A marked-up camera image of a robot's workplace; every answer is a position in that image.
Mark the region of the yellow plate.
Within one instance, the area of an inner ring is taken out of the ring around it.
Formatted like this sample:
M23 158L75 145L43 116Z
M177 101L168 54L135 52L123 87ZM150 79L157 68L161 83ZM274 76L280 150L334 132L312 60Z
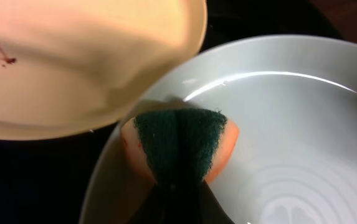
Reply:
M0 139L51 139L122 118L195 56L205 0L0 0Z

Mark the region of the mint plate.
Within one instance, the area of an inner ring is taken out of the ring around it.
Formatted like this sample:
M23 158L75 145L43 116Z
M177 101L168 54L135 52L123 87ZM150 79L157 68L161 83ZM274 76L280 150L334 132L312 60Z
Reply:
M194 199L198 223L357 223L357 44L224 44L169 72L128 115L184 106L240 130L226 168Z

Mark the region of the green yellow sponge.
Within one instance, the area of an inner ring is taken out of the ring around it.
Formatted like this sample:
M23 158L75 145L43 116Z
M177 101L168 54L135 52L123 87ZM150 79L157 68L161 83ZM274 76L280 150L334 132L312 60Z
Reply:
M120 132L133 170L163 187L211 183L239 137L231 119L196 108L148 111L129 119Z

